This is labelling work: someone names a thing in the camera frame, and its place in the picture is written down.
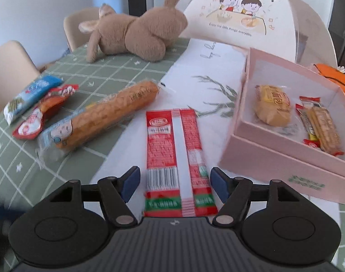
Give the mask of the black gloved hand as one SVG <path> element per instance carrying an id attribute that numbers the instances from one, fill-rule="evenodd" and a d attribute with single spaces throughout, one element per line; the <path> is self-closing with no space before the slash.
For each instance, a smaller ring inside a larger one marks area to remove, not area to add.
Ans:
<path id="1" fill-rule="evenodd" d="M 24 209 L 8 208 L 3 202 L 0 202 L 0 264 L 10 246 L 9 230 L 11 225 L 24 213 Z"/>

